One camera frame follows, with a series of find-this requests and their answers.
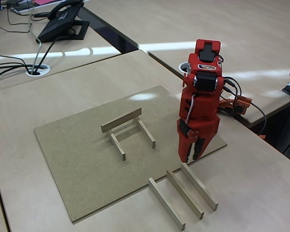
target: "telephone handset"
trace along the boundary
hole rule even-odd
[[[83,40],[86,35],[89,22],[75,20],[79,10],[83,6],[83,0],[68,0],[56,6],[48,14],[47,18],[49,19],[49,22],[40,33],[38,39],[40,39],[42,43],[54,41],[58,37],[60,37],[60,40]],[[72,26],[82,26],[77,35],[69,34]]]
[[[80,6],[80,7],[83,7],[84,5],[84,2],[82,0],[67,0],[67,1],[64,1],[62,3],[60,3],[58,6],[56,6],[47,16],[47,18],[49,20],[53,20],[56,16],[57,16],[57,12],[59,10],[61,10],[63,7],[66,7],[66,6]]]

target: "wooden board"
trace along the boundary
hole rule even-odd
[[[158,200],[161,202],[165,210],[169,213],[171,218],[174,220],[176,225],[180,228],[181,231],[185,229],[186,224],[182,222],[182,220],[179,218],[177,213],[172,209],[171,205],[167,202],[166,197],[161,192],[159,187],[157,186],[156,182],[153,180],[153,178],[148,179],[148,185],[149,188],[153,191],[153,193],[156,195]]]
[[[127,122],[113,130],[126,153],[122,161],[100,125],[139,107],[157,145],[152,149],[135,123]],[[150,177],[179,169],[178,109],[179,101],[157,86],[35,129],[72,222],[146,186]],[[216,136],[205,153],[225,145]]]

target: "cable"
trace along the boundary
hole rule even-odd
[[[15,25],[28,25],[29,26],[28,27],[28,31],[7,30],[5,28],[0,27],[1,30],[4,30],[4,31],[6,31],[8,33],[29,33],[31,31],[32,23],[28,22],[28,23],[14,23],[13,24],[13,23],[10,22],[10,18],[9,18],[9,8],[7,8],[6,11],[7,11],[8,22],[9,22],[10,25],[12,25],[12,26],[15,26]]]
[[[234,96],[234,100],[235,99],[239,99],[241,96],[242,96],[242,88],[241,88],[241,86],[239,85],[239,83],[234,79],[234,78],[232,78],[232,77],[229,77],[229,76],[226,76],[226,77],[224,77],[224,79],[226,79],[226,80],[233,80],[236,84],[237,84],[237,86],[238,86],[238,88],[239,88],[239,90],[240,90],[240,95],[239,95],[239,97],[237,98],[237,88],[236,88],[236,86],[233,86],[233,84],[231,84],[230,82],[227,82],[229,85],[231,85],[232,87],[235,87],[235,89],[236,89],[236,93],[234,94],[229,88],[227,88],[227,87],[223,87],[223,89],[225,90],[225,91],[227,91],[228,93],[231,93],[233,96]],[[256,107],[262,114],[263,114],[263,117],[264,117],[264,125],[263,125],[263,127],[262,127],[262,129],[260,130],[260,132],[258,133],[258,136],[259,135],[261,135],[262,133],[263,133],[263,131],[264,131],[264,129],[265,129],[265,127],[266,127],[266,124],[267,124],[267,117],[266,117],[266,114],[265,114],[265,112],[260,108],[260,107],[258,107],[255,103],[253,103],[253,102],[251,102],[251,105],[253,105],[254,107]]]
[[[29,33],[30,32],[30,29],[31,29],[31,25],[30,25],[30,28],[28,31],[17,31],[17,30],[7,30],[7,29],[4,29],[2,27],[0,27],[0,29],[6,31],[6,32],[9,32],[9,33]]]
[[[9,57],[9,56],[4,56],[4,55],[0,55],[0,57],[5,57],[5,58],[11,58],[11,59],[18,59],[21,60],[24,64],[24,66],[26,67],[27,72],[29,72],[29,69],[27,68],[27,64],[25,63],[25,61],[22,58],[18,58],[18,57]]]
[[[261,129],[261,131],[258,133],[258,135],[261,135],[262,133],[263,133],[263,131],[264,131],[264,129],[265,129],[265,127],[266,127],[266,123],[267,123],[267,117],[266,117],[266,114],[265,114],[265,112],[260,108],[260,107],[258,107],[255,103],[251,103],[254,107],[256,107],[262,114],[263,114],[263,117],[264,117],[264,125],[263,125],[263,127],[262,127],[262,129]]]
[[[18,62],[7,62],[7,63],[0,63],[0,65],[4,65],[4,64],[20,64],[23,65],[22,63],[18,63]],[[11,66],[4,66],[4,67],[0,67],[0,69],[3,68],[10,68]]]
[[[28,23],[11,23],[10,22],[10,17],[9,17],[9,8],[6,9],[7,12],[7,17],[8,17],[8,22],[10,25],[14,26],[14,25],[27,25]]]
[[[18,69],[18,68],[20,68],[20,67],[21,67],[21,66],[19,66],[19,67],[12,67],[12,68],[6,69],[6,70],[0,72],[0,76],[3,75],[3,74],[5,74],[5,73],[7,73],[7,72],[9,72],[9,71],[11,71],[11,70]]]
[[[238,86],[238,88],[239,88],[239,90],[240,90],[240,97],[242,96],[242,88],[241,88],[241,86],[240,86],[240,84],[233,78],[233,77],[230,77],[230,76],[225,76],[224,77],[224,79],[230,79],[230,80],[233,80],[236,84],[237,84],[237,86]]]
[[[40,21],[42,21],[42,20],[47,19],[47,17],[45,17],[45,18],[42,18],[42,19],[34,20],[34,19],[32,18],[32,16],[34,16],[34,15],[31,15],[31,16],[30,16],[30,19],[31,19],[33,22],[40,22]]]
[[[43,61],[45,60],[47,54],[49,53],[50,49],[52,48],[52,46],[54,46],[54,44],[60,40],[60,39],[67,39],[73,35],[76,34],[76,31],[74,29],[71,29],[74,33],[73,34],[70,34],[70,35],[64,35],[64,36],[58,36],[57,38],[55,38],[55,40],[50,44],[50,46],[48,47],[47,51],[45,52],[43,58],[41,59],[39,65],[37,66],[37,68],[34,70],[34,72],[36,73],[37,70],[39,69],[39,67],[42,65]]]
[[[192,97],[191,97],[191,106],[190,106],[190,109],[189,109],[189,111],[188,111],[188,115],[187,115],[187,118],[186,118],[186,124],[188,124],[189,119],[190,119],[190,115],[191,115],[191,112],[192,112],[192,108],[193,108],[193,106],[194,106],[194,96],[195,96],[195,95],[196,95],[196,94],[193,94]]]

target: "black cable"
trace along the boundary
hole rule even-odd
[[[30,16],[30,19],[31,19],[32,21],[34,21],[34,22],[40,22],[40,21],[42,21],[42,20],[47,19],[47,17],[45,17],[45,18],[42,18],[42,19],[34,20],[34,19],[32,18],[32,16],[33,16],[33,15]]]
[[[19,62],[6,62],[6,63],[0,63],[0,65],[5,65],[5,64],[21,64],[23,65],[22,63],[19,63]],[[3,69],[3,68],[9,68],[9,66],[4,66],[4,67],[0,67],[0,69]]]
[[[261,131],[258,133],[258,135],[261,135],[266,127],[266,123],[267,123],[267,117],[266,117],[266,114],[265,112],[260,108],[258,107],[256,104],[254,104],[253,102],[251,103],[254,107],[256,107],[262,114],[263,114],[263,117],[264,117],[264,125],[261,129]]]
[[[9,72],[9,71],[11,71],[11,70],[18,69],[18,68],[20,68],[20,67],[21,67],[21,66],[19,66],[19,67],[12,67],[12,68],[6,69],[6,70],[0,72],[0,76],[3,75],[3,74],[5,74],[5,73],[7,73],[7,72]]]
[[[27,72],[30,72],[29,69],[27,68],[28,65],[25,63],[25,61],[22,59],[22,58],[18,58],[18,57],[9,57],[9,56],[4,56],[4,55],[0,55],[0,57],[5,57],[5,58],[11,58],[11,59],[18,59],[18,60],[21,60],[27,70]]]
[[[7,12],[7,17],[8,17],[8,22],[10,25],[14,26],[14,25],[28,25],[28,23],[11,23],[10,22],[10,17],[9,17],[9,8],[6,9]]]
[[[39,65],[37,66],[37,68],[34,70],[34,72],[36,73],[37,70],[40,68],[40,66],[42,65],[43,61],[45,60],[47,54],[49,53],[50,49],[52,48],[52,46],[54,46],[54,44],[60,40],[60,39],[68,39],[69,37],[73,36],[76,34],[76,31],[74,29],[71,29],[74,33],[70,34],[70,35],[64,35],[64,36],[58,36],[57,38],[55,38],[55,40],[50,44],[50,46],[48,47],[47,51],[45,52],[43,58],[41,59]]]
[[[224,79],[230,79],[230,80],[233,80],[236,84],[237,84],[237,86],[238,86],[238,88],[239,88],[239,90],[240,90],[240,95],[239,95],[239,97],[241,97],[242,96],[242,88],[241,88],[241,86],[240,86],[240,84],[233,78],[233,77],[230,77],[230,76],[225,76],[224,77]]]
[[[4,29],[2,27],[0,27],[0,29],[4,30],[6,32],[9,32],[9,33],[29,33],[30,30],[31,30],[31,24],[29,25],[29,30],[28,31],[7,30],[7,29]]]

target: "telephone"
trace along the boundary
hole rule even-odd
[[[54,41],[57,37],[62,37],[59,40],[83,40],[89,22],[75,20],[79,10],[84,6],[83,0],[67,0],[56,6],[47,16],[49,22],[42,30],[38,39],[42,42]],[[82,26],[80,32],[76,35],[68,34],[72,26]]]

